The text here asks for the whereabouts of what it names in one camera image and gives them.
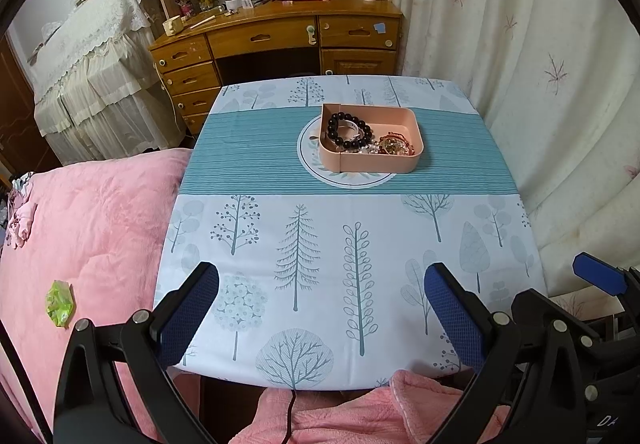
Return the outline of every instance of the pink cloth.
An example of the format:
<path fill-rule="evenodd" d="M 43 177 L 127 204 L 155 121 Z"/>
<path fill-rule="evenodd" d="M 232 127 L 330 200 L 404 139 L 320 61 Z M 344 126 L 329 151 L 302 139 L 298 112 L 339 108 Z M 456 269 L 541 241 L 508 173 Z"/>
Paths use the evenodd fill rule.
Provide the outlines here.
<path fill-rule="evenodd" d="M 398 370 L 389 386 L 340 404 L 335 394 L 298 392 L 292 444 L 424 444 L 462 395 L 433 379 Z M 287 432 L 289 390 L 268 388 L 250 426 L 229 444 L 280 444 Z M 498 408 L 480 442 L 495 437 L 509 408 Z"/>
<path fill-rule="evenodd" d="M 152 309 L 162 245 L 191 150 L 175 148 L 79 163 L 31 178 L 37 203 L 29 242 L 0 259 L 0 319 L 17 349 L 42 410 L 52 424 L 58 376 L 70 329 L 57 328 L 45 310 L 54 280 L 67 281 L 76 300 L 70 325 L 126 321 Z M 0 374 L 20 401 L 14 374 L 0 356 Z M 156 430 L 125 367 L 120 379 L 146 434 Z M 197 413 L 200 376 L 180 376 Z M 28 406 L 22 408 L 31 418 Z"/>

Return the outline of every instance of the white curtain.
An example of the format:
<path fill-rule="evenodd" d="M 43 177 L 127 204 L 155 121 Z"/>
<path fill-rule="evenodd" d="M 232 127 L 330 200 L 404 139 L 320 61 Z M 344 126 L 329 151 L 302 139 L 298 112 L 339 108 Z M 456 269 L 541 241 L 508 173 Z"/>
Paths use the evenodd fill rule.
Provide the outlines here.
<path fill-rule="evenodd" d="M 640 39 L 617 0 L 393 0 L 407 76 L 451 79 L 520 190 L 551 295 L 640 263 Z"/>

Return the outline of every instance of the door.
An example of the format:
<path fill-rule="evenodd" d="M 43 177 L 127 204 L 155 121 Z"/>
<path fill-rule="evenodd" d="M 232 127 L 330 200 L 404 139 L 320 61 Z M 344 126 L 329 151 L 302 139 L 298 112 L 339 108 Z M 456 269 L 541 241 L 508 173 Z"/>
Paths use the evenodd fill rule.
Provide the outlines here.
<path fill-rule="evenodd" d="M 322 49 L 323 74 L 380 74 L 392 76 L 396 51 L 375 49 Z"/>
<path fill-rule="evenodd" d="M 60 166 L 33 119 L 33 90 L 5 36 L 0 40 L 0 161 L 15 175 Z"/>

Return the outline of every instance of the black bead bracelet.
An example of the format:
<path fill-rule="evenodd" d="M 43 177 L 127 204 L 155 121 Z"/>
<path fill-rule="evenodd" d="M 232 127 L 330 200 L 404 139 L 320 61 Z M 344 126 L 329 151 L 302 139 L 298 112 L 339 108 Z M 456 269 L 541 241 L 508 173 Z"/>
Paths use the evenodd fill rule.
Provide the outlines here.
<path fill-rule="evenodd" d="M 338 126 L 340 121 L 348 121 L 358 131 L 358 136 L 354 139 L 344 140 L 338 135 Z M 371 127 L 367 125 L 362 119 L 357 116 L 344 112 L 337 112 L 332 114 L 329 118 L 329 125 L 327 127 L 326 135 L 331 139 L 337 147 L 342 147 L 344 150 L 353 150 L 355 148 L 364 148 L 370 145 L 373 138 Z"/>

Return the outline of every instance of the green wrapper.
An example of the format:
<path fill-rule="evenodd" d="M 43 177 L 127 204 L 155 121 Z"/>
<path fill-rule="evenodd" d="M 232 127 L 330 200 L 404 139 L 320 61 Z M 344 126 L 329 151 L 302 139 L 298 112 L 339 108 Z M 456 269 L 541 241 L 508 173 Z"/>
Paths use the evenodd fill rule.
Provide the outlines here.
<path fill-rule="evenodd" d="M 56 327 L 66 328 L 76 306 L 69 284 L 66 281 L 54 281 L 45 300 L 51 321 Z"/>

